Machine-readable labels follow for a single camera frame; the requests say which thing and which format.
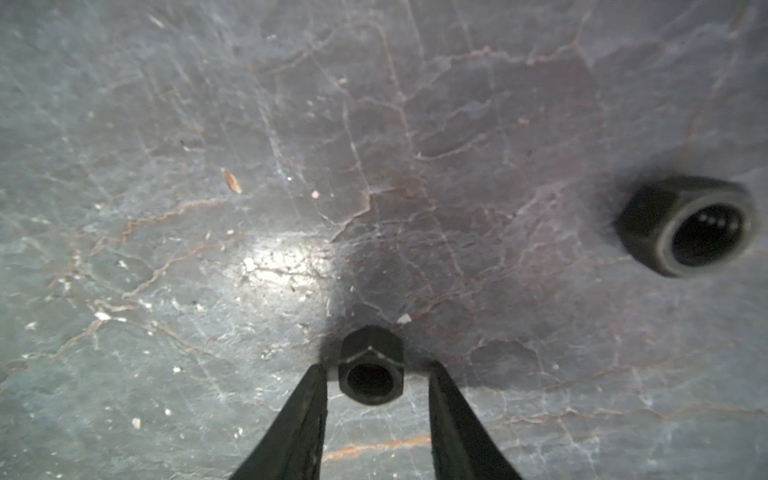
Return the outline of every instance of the white speck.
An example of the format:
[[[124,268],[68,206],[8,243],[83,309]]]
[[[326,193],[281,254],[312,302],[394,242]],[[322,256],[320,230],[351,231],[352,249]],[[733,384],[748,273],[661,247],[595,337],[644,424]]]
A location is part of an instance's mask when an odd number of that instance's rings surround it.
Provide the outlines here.
[[[150,15],[149,19],[150,19],[150,22],[154,23],[158,27],[165,28],[165,24],[163,22],[161,22],[160,19],[155,17],[154,15]]]
[[[253,272],[256,269],[256,262],[251,257],[243,258],[243,265],[245,265],[247,272]]]

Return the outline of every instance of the threaded hole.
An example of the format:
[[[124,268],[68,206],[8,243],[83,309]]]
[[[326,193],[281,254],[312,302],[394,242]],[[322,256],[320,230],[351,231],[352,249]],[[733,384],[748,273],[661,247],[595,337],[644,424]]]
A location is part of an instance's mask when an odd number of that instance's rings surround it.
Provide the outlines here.
[[[368,397],[386,396],[395,388],[395,380],[389,370],[371,363],[352,368],[346,382],[352,390]]]
[[[710,205],[680,225],[672,239],[672,255],[685,266],[704,266],[730,253],[742,234],[741,212],[728,205]]]

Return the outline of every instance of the gray stone surface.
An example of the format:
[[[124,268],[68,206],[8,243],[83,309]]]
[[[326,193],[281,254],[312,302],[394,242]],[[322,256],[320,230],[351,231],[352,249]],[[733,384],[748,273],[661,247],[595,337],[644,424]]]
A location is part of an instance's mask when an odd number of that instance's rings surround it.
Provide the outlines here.
[[[2,478],[226,478],[369,322],[406,393],[331,383],[324,478],[433,478],[426,358],[526,479],[766,477],[768,237],[611,229],[676,173],[768,212],[765,1],[17,0],[0,104]]]

